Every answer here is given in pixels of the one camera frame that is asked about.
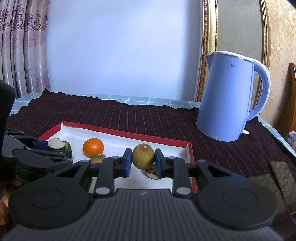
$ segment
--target red-rimmed box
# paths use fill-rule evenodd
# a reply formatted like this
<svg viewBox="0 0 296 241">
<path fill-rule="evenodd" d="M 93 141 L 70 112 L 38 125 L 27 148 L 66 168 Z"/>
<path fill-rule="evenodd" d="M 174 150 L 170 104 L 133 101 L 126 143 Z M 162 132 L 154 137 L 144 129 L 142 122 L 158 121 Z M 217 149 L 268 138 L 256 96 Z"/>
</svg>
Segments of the red-rimmed box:
<svg viewBox="0 0 296 241">
<path fill-rule="evenodd" d="M 164 156 L 177 156 L 183 158 L 188 163 L 194 163 L 192 145 L 190 142 L 172 140 L 161 137 L 153 137 L 135 134 L 125 131 L 118 131 L 84 124 L 61 122 L 44 133 L 39 140 L 50 140 L 60 138 L 61 141 L 68 141 L 73 151 L 73 161 L 89 159 L 83 154 L 82 146 L 87 139 L 97 137 L 104 143 L 104 154 L 108 156 L 122 156 L 126 148 L 132 150 L 140 143 L 147 143 L 153 149 L 160 148 Z M 137 169 L 133 164 L 128 178 L 115 179 L 115 188 L 172 188 L 168 187 L 172 183 L 169 178 L 153 180 L 146 177 L 143 171 Z M 193 191 L 197 191 L 195 180 L 192 179 Z"/>
</svg>

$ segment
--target round fruit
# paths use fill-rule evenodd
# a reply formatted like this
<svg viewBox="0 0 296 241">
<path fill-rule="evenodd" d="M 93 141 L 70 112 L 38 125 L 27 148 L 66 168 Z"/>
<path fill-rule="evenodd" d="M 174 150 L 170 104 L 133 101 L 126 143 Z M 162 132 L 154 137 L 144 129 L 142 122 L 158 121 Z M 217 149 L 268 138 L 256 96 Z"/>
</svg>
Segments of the round fruit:
<svg viewBox="0 0 296 241">
<path fill-rule="evenodd" d="M 137 145 L 133 150 L 132 160 L 137 168 L 148 169 L 154 163 L 154 151 L 148 144 Z"/>
<path fill-rule="evenodd" d="M 105 154 L 97 154 L 91 158 L 91 164 L 101 163 L 106 158 Z"/>
<path fill-rule="evenodd" d="M 83 152 L 88 157 L 93 157 L 94 155 L 102 154 L 103 151 L 103 142 L 98 138 L 91 138 L 83 144 Z"/>
</svg>

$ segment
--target kiwi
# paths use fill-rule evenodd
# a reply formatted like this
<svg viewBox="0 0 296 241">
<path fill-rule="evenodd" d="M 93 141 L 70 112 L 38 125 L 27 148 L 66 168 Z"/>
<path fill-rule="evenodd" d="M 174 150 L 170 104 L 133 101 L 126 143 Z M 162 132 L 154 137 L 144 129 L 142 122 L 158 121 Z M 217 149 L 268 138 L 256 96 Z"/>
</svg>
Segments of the kiwi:
<svg viewBox="0 0 296 241">
<path fill-rule="evenodd" d="M 96 163 L 101 163 L 104 159 L 106 158 L 105 154 L 96 154 L 91 158 L 91 163 L 96 164 Z"/>
<path fill-rule="evenodd" d="M 145 170 L 151 167 L 154 163 L 155 155 L 154 150 L 148 144 L 140 144 L 135 147 L 132 153 L 133 164 L 141 169 Z"/>
<path fill-rule="evenodd" d="M 47 143 L 49 150 L 64 150 L 65 143 L 62 142 L 59 138 L 54 138 L 48 141 Z"/>
</svg>

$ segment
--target blue electric kettle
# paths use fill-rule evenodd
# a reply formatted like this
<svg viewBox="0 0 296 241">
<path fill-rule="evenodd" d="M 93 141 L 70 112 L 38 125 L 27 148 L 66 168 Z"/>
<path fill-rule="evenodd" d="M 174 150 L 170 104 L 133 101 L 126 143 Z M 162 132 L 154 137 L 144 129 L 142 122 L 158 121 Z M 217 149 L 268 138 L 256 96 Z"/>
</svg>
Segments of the blue electric kettle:
<svg viewBox="0 0 296 241">
<path fill-rule="evenodd" d="M 235 141 L 246 122 L 264 108 L 270 92 L 270 72 L 256 59 L 227 51 L 214 51 L 205 57 L 209 75 L 196 125 L 207 136 Z M 250 110 L 254 71 L 262 79 L 262 94 Z"/>
</svg>

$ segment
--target white wall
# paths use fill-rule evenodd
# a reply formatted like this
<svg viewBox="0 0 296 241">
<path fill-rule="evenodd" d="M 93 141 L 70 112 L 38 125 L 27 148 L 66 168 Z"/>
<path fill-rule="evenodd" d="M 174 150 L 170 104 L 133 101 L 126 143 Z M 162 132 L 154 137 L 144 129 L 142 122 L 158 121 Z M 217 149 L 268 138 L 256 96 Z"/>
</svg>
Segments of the white wall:
<svg viewBox="0 0 296 241">
<path fill-rule="evenodd" d="M 194 100 L 201 1 L 50 0 L 51 90 Z"/>
</svg>

